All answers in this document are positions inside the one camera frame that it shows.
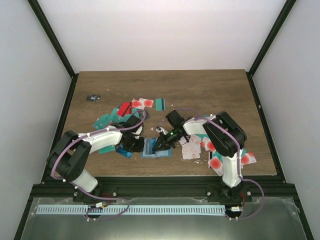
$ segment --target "white wall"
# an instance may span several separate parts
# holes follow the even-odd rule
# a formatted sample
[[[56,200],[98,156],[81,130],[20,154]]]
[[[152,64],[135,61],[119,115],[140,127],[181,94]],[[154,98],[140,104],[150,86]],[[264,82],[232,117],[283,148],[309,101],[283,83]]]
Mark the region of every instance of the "white wall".
[[[39,0],[78,71],[246,69],[285,0]]]
[[[254,76],[286,179],[320,239],[320,1],[297,1]]]
[[[0,1],[0,238],[13,239],[40,182],[70,84],[26,0]]]

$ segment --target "gray floor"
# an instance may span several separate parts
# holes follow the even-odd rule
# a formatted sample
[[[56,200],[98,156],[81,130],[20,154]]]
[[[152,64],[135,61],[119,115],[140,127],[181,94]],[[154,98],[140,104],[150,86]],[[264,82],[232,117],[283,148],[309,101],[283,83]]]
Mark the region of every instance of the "gray floor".
[[[250,215],[259,208],[260,200],[256,198],[253,201],[255,203],[246,203],[243,214]],[[31,211],[35,211],[36,207],[35,202]],[[29,215],[22,239],[303,240],[306,237],[297,211],[291,199],[267,197],[258,215],[238,222],[230,222],[223,216],[195,215],[124,215],[112,220],[87,222],[82,215],[36,215],[33,213]]]

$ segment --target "brown wood surface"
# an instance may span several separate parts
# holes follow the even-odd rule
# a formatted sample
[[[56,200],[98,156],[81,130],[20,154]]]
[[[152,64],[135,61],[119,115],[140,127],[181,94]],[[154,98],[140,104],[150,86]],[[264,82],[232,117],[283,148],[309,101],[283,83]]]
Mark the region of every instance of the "brown wood surface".
[[[100,101],[86,101],[87,95],[101,95]],[[174,108],[193,108],[203,115],[226,111],[247,134],[245,148],[257,163],[245,165],[244,175],[275,175],[276,169],[244,70],[163,70],[81,72],[67,115],[64,131],[94,131],[97,118],[111,113],[123,102],[139,98],[164,98],[166,111],[147,108],[151,118],[144,122],[144,137],[157,137],[156,126]],[[183,117],[193,112],[181,111]],[[163,126],[170,130],[165,122]],[[172,157],[128,159],[116,152],[92,153],[85,168],[94,176],[210,176],[208,152],[201,147],[200,159],[182,160],[181,146]]]

